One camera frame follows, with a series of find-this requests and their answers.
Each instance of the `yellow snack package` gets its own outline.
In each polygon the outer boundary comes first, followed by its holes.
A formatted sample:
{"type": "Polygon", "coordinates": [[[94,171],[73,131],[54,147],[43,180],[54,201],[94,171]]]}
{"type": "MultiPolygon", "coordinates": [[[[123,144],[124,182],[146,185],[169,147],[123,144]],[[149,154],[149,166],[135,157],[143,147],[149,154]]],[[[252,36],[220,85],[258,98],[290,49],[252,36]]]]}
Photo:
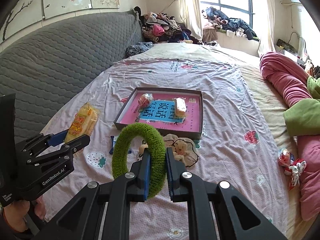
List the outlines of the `yellow snack package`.
{"type": "Polygon", "coordinates": [[[86,102],[76,114],[64,139],[65,143],[78,138],[81,135],[91,135],[98,120],[100,111],[95,109],[89,102],[86,102]]]}

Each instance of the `green fuzzy ring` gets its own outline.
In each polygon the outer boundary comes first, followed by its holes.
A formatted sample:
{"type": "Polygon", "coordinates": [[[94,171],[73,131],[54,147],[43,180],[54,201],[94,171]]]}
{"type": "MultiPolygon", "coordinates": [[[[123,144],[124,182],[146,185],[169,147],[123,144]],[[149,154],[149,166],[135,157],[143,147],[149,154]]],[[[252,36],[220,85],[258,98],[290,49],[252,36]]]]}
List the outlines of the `green fuzzy ring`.
{"type": "Polygon", "coordinates": [[[148,144],[148,150],[151,156],[148,198],[152,198],[157,195],[163,187],[165,179],[166,150],[161,134],[151,125],[134,123],[122,129],[113,150],[113,177],[117,178],[128,172],[127,153],[132,139],[136,136],[143,137],[148,144]]]}

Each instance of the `white curtain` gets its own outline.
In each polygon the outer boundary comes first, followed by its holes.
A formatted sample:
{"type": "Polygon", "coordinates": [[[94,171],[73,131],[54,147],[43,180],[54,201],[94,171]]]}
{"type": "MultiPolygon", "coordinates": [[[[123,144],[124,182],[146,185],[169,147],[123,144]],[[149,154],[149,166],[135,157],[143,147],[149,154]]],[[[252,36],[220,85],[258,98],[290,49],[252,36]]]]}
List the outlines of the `white curtain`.
{"type": "Polygon", "coordinates": [[[192,35],[202,40],[202,24],[199,0],[180,0],[180,17],[192,35]]]}
{"type": "Polygon", "coordinates": [[[275,0],[265,0],[265,8],[263,8],[267,14],[265,15],[265,20],[261,21],[263,24],[263,31],[260,37],[260,46],[258,49],[258,54],[261,57],[264,53],[268,51],[276,51],[273,44],[273,30],[275,27],[275,0]]]}

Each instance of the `gray quilted sofa cover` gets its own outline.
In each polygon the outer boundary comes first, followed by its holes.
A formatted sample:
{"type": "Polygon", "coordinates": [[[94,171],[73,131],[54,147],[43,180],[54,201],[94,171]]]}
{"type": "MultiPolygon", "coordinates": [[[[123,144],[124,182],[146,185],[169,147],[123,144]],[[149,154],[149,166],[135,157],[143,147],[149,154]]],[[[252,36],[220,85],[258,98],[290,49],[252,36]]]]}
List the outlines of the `gray quilted sofa cover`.
{"type": "Polygon", "coordinates": [[[16,143],[39,133],[101,72],[143,41],[133,12],[97,13],[40,28],[0,53],[0,95],[16,93],[16,143]]]}

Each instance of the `red and white wrapper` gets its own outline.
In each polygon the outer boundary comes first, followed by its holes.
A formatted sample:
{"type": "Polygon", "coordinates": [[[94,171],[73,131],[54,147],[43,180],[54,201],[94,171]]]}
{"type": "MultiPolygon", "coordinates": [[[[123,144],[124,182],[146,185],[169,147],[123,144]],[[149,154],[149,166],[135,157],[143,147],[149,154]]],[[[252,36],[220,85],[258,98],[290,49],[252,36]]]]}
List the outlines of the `red and white wrapper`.
{"type": "Polygon", "coordinates": [[[153,96],[152,94],[146,93],[143,94],[139,99],[138,99],[138,104],[141,108],[148,107],[148,105],[152,102],[153,96]]]}

